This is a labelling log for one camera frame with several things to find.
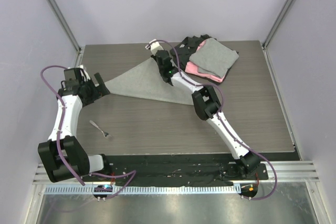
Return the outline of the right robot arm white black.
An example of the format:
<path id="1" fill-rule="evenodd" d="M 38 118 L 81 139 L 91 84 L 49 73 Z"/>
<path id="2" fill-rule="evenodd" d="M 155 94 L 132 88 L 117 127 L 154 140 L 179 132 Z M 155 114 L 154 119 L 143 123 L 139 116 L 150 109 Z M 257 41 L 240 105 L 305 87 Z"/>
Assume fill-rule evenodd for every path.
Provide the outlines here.
<path id="1" fill-rule="evenodd" d="M 250 179 L 254 176 L 260 164 L 259 157 L 249 150 L 227 121 L 214 86 L 198 83 L 179 71 L 171 62 L 168 51 L 159 49 L 151 53 L 163 81 L 191 95 L 196 115 L 207 122 L 229 148 L 239 177 Z"/>

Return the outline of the grey cloth napkin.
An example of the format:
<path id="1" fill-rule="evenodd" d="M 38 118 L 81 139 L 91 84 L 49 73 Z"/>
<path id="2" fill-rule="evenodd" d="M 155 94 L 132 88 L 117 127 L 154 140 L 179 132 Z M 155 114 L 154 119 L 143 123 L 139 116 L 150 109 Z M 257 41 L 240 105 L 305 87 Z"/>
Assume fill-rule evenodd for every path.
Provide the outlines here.
<path id="1" fill-rule="evenodd" d="M 105 85 L 112 94 L 193 105 L 190 94 L 162 80 L 158 66 L 152 58 L 107 81 Z"/>

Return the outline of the silver metal fork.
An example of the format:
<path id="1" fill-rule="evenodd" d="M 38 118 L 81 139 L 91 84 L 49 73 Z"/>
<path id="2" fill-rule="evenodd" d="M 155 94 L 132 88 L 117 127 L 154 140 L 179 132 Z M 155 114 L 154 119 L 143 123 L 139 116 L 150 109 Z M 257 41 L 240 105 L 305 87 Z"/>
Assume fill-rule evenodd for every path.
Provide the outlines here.
<path id="1" fill-rule="evenodd" d="M 89 123 L 90 123 L 92 126 L 94 126 L 96 129 L 98 129 L 98 130 L 103 134 L 103 136 L 104 136 L 105 138 L 107 138 L 107 139 L 109 139 L 109 140 L 112 139 L 112 136 L 111 136 L 108 132 L 106 132 L 106 131 L 104 131 L 103 129 L 101 129 L 101 128 L 100 128 L 94 121 L 90 120 Z"/>

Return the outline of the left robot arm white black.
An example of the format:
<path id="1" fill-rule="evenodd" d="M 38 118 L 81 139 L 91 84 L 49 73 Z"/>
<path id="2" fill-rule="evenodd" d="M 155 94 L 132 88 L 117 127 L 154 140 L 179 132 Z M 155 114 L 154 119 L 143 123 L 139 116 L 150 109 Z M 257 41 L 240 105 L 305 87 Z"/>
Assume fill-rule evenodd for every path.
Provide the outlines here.
<path id="1" fill-rule="evenodd" d="M 101 75 L 89 76 L 85 66 L 63 67 L 64 80 L 55 90 L 58 111 L 54 127 L 47 141 L 38 145 L 38 154 L 49 180 L 53 183 L 76 178 L 83 183 L 84 176 L 93 173 L 98 180 L 105 182 L 112 174 L 104 154 L 87 155 L 77 140 L 77 125 L 82 108 L 109 95 Z"/>

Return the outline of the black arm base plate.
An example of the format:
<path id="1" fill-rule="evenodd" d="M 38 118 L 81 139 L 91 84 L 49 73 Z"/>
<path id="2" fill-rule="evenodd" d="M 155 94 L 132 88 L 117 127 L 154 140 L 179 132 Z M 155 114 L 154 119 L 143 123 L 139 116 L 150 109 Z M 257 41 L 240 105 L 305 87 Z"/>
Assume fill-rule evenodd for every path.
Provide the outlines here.
<path id="1" fill-rule="evenodd" d="M 243 175 L 229 154 L 107 155 L 112 174 L 133 170 L 138 187 L 228 186 L 238 180 L 267 180 L 266 165 Z"/>

